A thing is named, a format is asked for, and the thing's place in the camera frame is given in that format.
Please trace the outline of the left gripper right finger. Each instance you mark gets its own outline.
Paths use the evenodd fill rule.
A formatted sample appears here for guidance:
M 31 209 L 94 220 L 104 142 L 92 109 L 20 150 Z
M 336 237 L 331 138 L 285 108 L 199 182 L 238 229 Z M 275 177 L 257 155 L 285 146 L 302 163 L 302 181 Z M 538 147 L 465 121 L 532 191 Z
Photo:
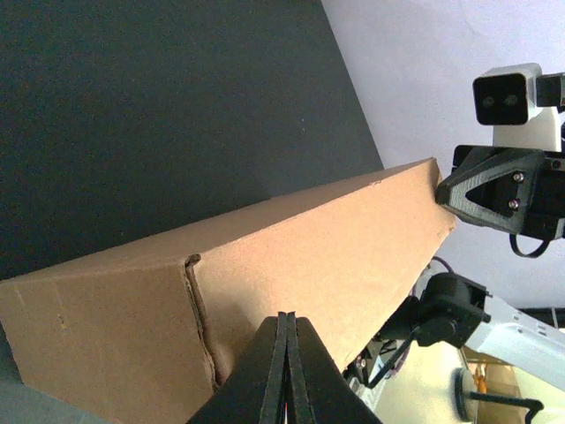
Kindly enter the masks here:
M 312 323 L 287 315 L 287 421 L 379 423 L 343 379 Z

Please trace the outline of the cardboard box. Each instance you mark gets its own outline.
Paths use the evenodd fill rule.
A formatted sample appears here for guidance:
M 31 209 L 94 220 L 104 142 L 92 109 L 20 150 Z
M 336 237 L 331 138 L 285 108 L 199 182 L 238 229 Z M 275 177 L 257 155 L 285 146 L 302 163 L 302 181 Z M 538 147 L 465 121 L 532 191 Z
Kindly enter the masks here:
M 114 423 L 183 423 L 263 320 L 345 368 L 455 229 L 429 158 L 284 195 L 1 284 L 25 385 Z

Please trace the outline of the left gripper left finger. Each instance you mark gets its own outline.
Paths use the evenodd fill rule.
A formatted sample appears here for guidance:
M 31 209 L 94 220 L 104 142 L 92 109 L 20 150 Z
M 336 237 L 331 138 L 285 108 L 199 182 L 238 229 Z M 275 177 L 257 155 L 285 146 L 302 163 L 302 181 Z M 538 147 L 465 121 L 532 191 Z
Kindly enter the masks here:
M 229 378 L 189 419 L 191 423 L 283 423 L 288 318 L 269 316 Z

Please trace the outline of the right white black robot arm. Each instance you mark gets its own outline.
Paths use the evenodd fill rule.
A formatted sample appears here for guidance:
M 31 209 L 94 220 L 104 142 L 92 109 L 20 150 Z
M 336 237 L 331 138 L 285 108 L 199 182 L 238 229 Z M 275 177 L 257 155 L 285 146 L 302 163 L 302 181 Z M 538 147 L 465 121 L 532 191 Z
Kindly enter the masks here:
M 564 154 L 540 148 L 456 148 L 451 174 L 436 188 L 438 205 L 463 222 L 536 239 L 541 256 L 564 236 Z M 391 376 L 412 343 L 467 347 L 520 367 L 555 388 L 564 385 L 564 336 L 487 288 L 447 269 L 420 296 L 410 295 L 344 371 L 371 389 Z

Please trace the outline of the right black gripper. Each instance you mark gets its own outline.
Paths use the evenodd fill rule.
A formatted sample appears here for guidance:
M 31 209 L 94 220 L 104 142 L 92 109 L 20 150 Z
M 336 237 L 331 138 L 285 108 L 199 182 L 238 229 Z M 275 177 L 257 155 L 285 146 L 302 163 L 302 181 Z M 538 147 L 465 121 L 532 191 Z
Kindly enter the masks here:
M 562 239 L 564 154 L 460 145 L 435 201 L 466 223 L 532 239 Z

